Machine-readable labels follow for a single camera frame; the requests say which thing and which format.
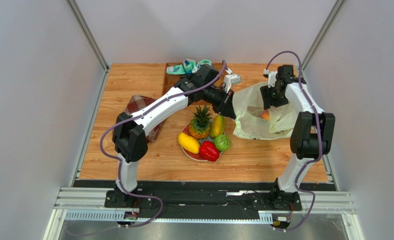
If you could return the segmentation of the yellow fake mango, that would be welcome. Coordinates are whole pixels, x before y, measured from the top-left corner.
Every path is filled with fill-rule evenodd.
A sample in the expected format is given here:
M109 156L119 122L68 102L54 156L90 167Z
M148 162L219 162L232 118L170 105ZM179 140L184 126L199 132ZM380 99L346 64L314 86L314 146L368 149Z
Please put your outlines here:
M220 134L224 133L224 129L225 129L225 118L224 116L218 115L214 118L212 122L210 136L212 138L216 138Z

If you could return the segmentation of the fake peach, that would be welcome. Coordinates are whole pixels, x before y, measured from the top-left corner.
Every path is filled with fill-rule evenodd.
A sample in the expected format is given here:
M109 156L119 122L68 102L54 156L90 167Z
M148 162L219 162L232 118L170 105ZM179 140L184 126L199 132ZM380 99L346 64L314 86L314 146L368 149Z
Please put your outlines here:
M264 111L259 115L259 117L260 117L261 119L264 119L264 120L269 121L269 120L270 120L270 113L269 113L269 110L264 110Z

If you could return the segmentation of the translucent white plastic bag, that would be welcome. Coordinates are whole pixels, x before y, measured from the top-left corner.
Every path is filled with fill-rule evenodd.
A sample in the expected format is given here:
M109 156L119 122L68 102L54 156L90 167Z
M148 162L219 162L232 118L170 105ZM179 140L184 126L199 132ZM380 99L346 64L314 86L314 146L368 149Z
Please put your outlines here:
M248 140L275 140L291 136L297 119L291 104L269 108L269 119L260 117L264 112L260 88L266 85L267 82L263 81L234 93L234 136Z

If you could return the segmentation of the fake pineapple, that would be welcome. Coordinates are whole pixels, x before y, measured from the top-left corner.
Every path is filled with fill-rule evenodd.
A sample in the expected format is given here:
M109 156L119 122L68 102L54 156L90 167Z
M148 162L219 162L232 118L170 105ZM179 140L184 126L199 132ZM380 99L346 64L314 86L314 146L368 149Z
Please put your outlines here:
M188 131L189 134L197 140L205 139L211 132L211 113L208 106L196 106L191 118Z

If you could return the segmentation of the red fake bell pepper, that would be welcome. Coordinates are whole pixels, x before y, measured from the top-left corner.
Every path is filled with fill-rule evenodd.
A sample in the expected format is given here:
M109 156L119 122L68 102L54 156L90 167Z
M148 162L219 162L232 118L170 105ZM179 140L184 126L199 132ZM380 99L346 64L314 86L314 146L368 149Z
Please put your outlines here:
M207 161L215 162L220 157L220 151L209 140L204 141L199 149L199 155Z

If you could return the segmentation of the yellow fake bell pepper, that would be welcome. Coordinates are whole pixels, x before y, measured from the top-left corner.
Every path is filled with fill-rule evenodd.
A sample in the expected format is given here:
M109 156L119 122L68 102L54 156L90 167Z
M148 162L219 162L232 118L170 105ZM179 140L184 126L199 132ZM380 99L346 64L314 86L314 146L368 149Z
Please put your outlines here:
M193 154L199 154L200 150L200 142L193 138L192 136L187 135L184 132L181 132L178 135L179 145L186 151L191 152Z

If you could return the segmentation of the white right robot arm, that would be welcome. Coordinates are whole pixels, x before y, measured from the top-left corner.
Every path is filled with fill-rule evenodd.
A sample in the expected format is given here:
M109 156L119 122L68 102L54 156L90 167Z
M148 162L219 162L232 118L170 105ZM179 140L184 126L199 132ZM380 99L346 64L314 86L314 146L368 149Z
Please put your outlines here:
M277 71L265 69L263 76L268 80L260 89L264 109L289 103L297 114L290 137L292 156L275 180L271 194L275 202L294 203L308 170L331 149L335 116L315 103L304 79L295 76L293 66L281 65Z

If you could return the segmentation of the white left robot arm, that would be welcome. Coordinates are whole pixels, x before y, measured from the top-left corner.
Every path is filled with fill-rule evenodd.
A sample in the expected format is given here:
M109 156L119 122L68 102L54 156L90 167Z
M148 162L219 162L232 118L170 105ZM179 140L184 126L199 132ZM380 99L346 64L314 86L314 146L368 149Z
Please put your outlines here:
M235 119L233 95L229 85L214 84L221 72L211 65L203 65L198 71L186 74L158 100L142 110L131 114L125 112L117 117L112 141L119 159L117 190L127 196L136 197L139 160L148 151L147 136L161 122L192 103L205 101L213 110L230 119Z

